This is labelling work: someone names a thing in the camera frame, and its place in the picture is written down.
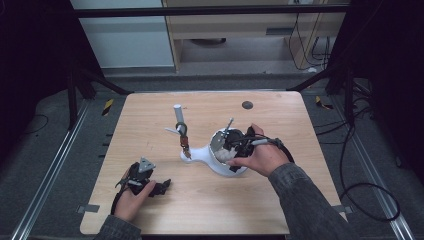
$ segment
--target table top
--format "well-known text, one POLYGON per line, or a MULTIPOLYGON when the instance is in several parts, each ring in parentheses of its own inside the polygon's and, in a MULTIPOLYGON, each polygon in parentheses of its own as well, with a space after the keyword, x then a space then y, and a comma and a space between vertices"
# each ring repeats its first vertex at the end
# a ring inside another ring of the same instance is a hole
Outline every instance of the table top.
POLYGON ((268 179, 248 169, 222 177, 207 165, 180 158, 173 106, 181 104, 190 147, 201 148, 225 128, 242 131, 255 123, 270 138, 280 138, 331 205, 340 205, 302 96, 297 92, 166 92, 127 97, 80 230, 96 234, 110 213, 126 169, 142 156, 156 165, 151 179, 172 179, 165 195, 148 198, 134 225, 142 234, 288 234, 279 199, 268 179), (252 109, 242 103, 250 101, 252 109))

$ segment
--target gray sleeve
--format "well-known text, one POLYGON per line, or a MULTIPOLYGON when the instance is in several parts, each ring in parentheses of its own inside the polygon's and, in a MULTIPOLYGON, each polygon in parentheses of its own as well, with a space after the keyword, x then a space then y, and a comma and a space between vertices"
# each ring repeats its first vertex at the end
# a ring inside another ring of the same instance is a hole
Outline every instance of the gray sleeve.
POLYGON ((95 240, 141 240, 141 230, 131 223, 109 215, 95 240))
POLYGON ((287 163, 268 177, 280 198, 293 239, 359 239, 358 234, 334 210, 309 176, 296 164, 287 163))

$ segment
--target human hand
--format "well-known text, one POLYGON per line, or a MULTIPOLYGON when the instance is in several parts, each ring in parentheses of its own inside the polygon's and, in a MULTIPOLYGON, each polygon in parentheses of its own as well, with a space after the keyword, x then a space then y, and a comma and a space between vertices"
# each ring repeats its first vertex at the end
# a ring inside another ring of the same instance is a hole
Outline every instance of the human hand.
POLYGON ((116 204, 114 216, 126 222, 131 222, 134 220, 138 210, 140 209, 141 205, 143 205, 147 197, 149 197, 149 194, 153 191, 155 185, 156 181, 150 181, 138 195, 134 195, 134 193, 129 188, 125 190, 119 198, 118 203, 116 204))
MULTIPOLYGON (((264 135, 262 128, 252 124, 256 134, 264 135)), ((279 166, 289 163, 286 154, 273 144, 264 144, 255 146, 252 155, 247 158, 233 158, 226 163, 230 166, 245 166, 262 176, 269 177, 271 173, 279 166)))

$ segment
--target small cylinder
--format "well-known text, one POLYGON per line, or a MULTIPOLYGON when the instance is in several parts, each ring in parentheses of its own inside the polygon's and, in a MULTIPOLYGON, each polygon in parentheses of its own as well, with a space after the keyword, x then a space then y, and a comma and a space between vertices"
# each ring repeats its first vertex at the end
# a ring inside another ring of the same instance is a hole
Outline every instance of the small cylinder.
POLYGON ((177 117, 177 122, 184 122, 183 111, 181 109, 181 104, 174 105, 175 116, 177 117))

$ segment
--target wall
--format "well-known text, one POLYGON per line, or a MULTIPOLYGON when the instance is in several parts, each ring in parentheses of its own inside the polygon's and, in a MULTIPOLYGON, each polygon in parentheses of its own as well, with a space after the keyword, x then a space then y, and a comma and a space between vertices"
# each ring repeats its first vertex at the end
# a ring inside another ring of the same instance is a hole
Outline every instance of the wall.
MULTIPOLYGON (((160 0, 72 0, 75 9, 162 7, 160 0)), ((105 70, 174 68, 164 17, 80 19, 105 70)))

